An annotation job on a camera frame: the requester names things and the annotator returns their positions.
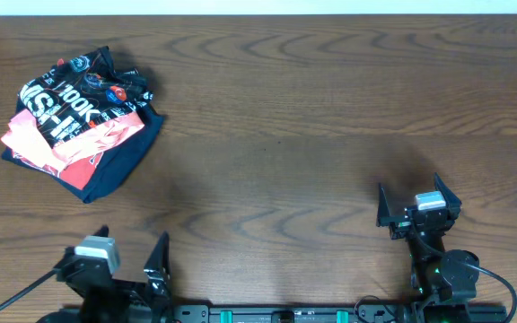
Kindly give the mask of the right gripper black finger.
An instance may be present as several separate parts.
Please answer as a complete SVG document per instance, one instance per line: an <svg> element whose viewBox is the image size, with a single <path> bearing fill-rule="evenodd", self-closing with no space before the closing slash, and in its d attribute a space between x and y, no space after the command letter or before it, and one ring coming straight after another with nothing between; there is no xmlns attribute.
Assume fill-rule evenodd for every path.
<svg viewBox="0 0 517 323"><path fill-rule="evenodd" d="M451 211L461 210L461 200L444 184L437 172L434 174L434 187L442 194Z"/></svg>
<svg viewBox="0 0 517 323"><path fill-rule="evenodd" d="M392 217L390 214L390 208L388 205L388 201L385 195L385 190L381 183L378 184L379 191L379 203L377 210L377 218L376 218L376 226L377 227L386 227L389 226L392 222Z"/></svg>

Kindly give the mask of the black orange patterned jersey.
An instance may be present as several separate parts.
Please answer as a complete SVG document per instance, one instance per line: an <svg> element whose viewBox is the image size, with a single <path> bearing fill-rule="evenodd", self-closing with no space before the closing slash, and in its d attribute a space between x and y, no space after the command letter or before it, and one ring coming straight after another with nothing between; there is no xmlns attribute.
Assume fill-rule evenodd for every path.
<svg viewBox="0 0 517 323"><path fill-rule="evenodd" d="M56 64L24 84L16 111L29 111L43 137L55 144L59 134L73 138L92 127L146 106L153 99L145 77L135 69L115 69L110 49Z"/></svg>

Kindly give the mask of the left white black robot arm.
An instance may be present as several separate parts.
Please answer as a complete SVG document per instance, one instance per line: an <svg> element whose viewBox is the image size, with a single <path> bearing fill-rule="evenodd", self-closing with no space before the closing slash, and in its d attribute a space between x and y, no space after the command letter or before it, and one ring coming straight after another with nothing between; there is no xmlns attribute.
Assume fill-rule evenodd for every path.
<svg viewBox="0 0 517 323"><path fill-rule="evenodd" d="M59 282L82 299L78 308L52 312L41 323L170 323L175 320L171 297L170 236L163 233L144 265L145 283L119 280L116 241L104 225L78 245L65 250L54 266Z"/></svg>

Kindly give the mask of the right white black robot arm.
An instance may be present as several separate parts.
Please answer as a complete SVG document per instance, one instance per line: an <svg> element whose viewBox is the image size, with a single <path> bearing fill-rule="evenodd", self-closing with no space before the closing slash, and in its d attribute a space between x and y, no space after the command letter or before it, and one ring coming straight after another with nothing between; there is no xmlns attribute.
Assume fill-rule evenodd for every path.
<svg viewBox="0 0 517 323"><path fill-rule="evenodd" d="M443 236L455 224L461 201L434 175L434 190L415 196L415 203L395 215L379 185L376 225L387 227L393 240L404 240L411 258L411 286L420 297L399 307L399 322L469 321L468 301L477 295L478 257L466 250L447 250Z"/></svg>

